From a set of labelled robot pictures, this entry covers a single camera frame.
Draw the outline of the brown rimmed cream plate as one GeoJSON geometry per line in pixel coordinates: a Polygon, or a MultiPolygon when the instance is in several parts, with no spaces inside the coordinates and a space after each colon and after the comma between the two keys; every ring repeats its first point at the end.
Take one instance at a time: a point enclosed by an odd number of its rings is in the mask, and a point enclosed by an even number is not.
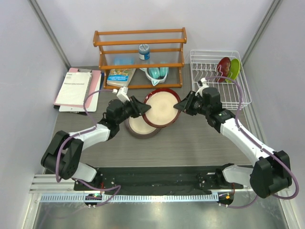
{"type": "Polygon", "coordinates": [[[151,138],[157,135],[161,129],[148,125],[142,116],[128,118],[124,121],[127,131],[134,137],[140,139],[151,138]]]}

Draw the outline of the red rimmed grey plate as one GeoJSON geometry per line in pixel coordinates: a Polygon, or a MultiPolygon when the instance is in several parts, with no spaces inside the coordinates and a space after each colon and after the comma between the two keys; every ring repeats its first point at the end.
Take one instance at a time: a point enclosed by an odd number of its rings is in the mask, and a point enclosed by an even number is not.
{"type": "Polygon", "coordinates": [[[180,111],[174,108],[180,101],[179,95],[169,88],[159,88],[150,92],[143,101],[151,106],[143,115],[144,121],[155,128],[170,126],[180,115],[180,111]]]}

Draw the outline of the dark patterned plate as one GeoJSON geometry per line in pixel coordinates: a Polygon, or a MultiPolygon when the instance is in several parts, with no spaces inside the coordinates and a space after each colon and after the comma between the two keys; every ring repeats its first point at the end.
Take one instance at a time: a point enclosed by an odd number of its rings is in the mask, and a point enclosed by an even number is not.
{"type": "Polygon", "coordinates": [[[225,79],[224,78],[219,78],[219,76],[221,77],[227,77],[228,73],[230,71],[230,67],[231,67],[231,60],[229,57],[224,57],[222,58],[217,67],[216,67],[216,79],[215,81],[217,83],[222,83],[225,79]]]}

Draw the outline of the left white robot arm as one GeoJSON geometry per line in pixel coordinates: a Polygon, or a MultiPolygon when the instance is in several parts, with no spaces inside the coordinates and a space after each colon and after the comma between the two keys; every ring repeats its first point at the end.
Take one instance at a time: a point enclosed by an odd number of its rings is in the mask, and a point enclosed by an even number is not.
{"type": "Polygon", "coordinates": [[[151,109],[150,105],[141,103],[134,96],[125,102],[111,100],[103,118],[93,127],[74,133],[58,131],[42,156],[41,165],[61,179],[80,179],[90,190],[97,190],[102,179],[97,170],[81,163],[82,151],[115,137],[120,124],[126,119],[142,116],[151,109]]]}

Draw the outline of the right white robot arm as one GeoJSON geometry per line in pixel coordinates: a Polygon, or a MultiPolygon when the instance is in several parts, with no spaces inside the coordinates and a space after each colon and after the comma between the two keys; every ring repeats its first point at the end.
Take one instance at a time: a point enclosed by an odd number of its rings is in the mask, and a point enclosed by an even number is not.
{"type": "Polygon", "coordinates": [[[236,115],[223,108],[216,88],[207,87],[200,93],[191,91],[174,108],[188,115],[204,115],[211,127],[231,140],[250,160],[251,168],[227,164],[217,170],[218,187],[227,188],[237,183],[251,187],[257,196],[266,198],[291,186],[288,154],[274,151],[244,129],[236,115]]]}

